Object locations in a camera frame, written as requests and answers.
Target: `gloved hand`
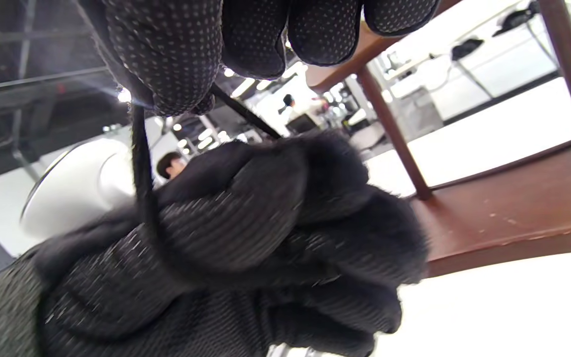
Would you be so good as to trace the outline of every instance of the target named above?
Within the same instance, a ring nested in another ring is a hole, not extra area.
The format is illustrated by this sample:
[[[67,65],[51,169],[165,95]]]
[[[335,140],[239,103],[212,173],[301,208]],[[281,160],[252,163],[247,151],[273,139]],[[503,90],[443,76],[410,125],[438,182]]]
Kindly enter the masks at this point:
[[[284,34],[305,63],[335,65],[370,29],[399,36],[422,27],[439,0],[77,0],[118,83],[160,115],[203,114],[224,63],[244,77],[286,69]]]
[[[365,357],[426,266],[408,203],[333,133],[222,145],[157,196],[161,240],[127,208],[38,248],[46,357]]]

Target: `white machine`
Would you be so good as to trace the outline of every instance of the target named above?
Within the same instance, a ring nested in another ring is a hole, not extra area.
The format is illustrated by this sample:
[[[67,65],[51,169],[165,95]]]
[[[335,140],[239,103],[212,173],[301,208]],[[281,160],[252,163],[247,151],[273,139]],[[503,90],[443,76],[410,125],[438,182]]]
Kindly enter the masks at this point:
[[[81,228],[133,201],[131,154],[120,141],[102,138],[59,156],[31,190],[21,228],[46,240]]]

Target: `black hair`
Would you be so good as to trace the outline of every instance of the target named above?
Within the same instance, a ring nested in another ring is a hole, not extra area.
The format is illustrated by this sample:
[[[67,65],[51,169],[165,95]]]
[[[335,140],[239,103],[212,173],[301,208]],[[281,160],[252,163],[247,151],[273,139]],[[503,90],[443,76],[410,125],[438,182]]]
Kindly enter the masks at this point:
[[[292,103],[294,103],[294,98],[290,94],[286,94],[284,97],[284,103],[288,107],[292,107]]]
[[[169,173],[166,172],[166,169],[171,167],[171,163],[173,160],[181,159],[181,158],[182,158],[182,156],[179,153],[177,153],[176,151],[168,152],[167,154],[165,154],[163,156],[163,158],[158,160],[158,165],[156,165],[156,171],[158,172],[158,174],[160,176],[166,178],[167,180],[170,179],[171,177],[169,176]]]

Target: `white floor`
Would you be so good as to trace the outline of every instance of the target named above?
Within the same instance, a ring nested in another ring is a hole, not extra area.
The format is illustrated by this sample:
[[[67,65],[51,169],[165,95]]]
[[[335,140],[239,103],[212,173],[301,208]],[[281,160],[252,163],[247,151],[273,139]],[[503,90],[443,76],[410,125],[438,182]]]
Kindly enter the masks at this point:
[[[427,279],[399,297],[400,329],[378,335],[372,357],[571,356],[571,253]]]
[[[571,99],[562,78],[408,144],[428,185],[493,169],[571,140]],[[396,151],[365,161],[370,183],[415,193]]]

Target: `black string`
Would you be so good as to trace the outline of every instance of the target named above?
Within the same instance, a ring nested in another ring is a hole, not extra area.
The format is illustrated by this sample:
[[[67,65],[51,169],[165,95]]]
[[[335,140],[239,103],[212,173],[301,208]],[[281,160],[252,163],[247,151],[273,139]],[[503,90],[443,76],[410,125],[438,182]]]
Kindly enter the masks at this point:
[[[143,223],[142,229],[147,237],[157,241],[160,235],[158,203],[153,189],[151,156],[145,128],[145,109],[134,104],[131,108],[131,164],[133,180],[136,185],[138,214]]]
[[[246,108],[243,104],[229,97],[228,94],[224,92],[224,90],[217,86],[217,84],[213,83],[213,86],[211,86],[211,92],[213,95],[215,95],[216,98],[219,98],[222,102],[224,102],[224,104],[229,106],[232,110],[236,111],[238,115],[241,115],[242,118],[244,118],[250,124],[256,126],[266,134],[272,136],[274,139],[281,138],[281,135],[279,135],[276,130],[272,129],[270,125],[259,118],[250,109]]]

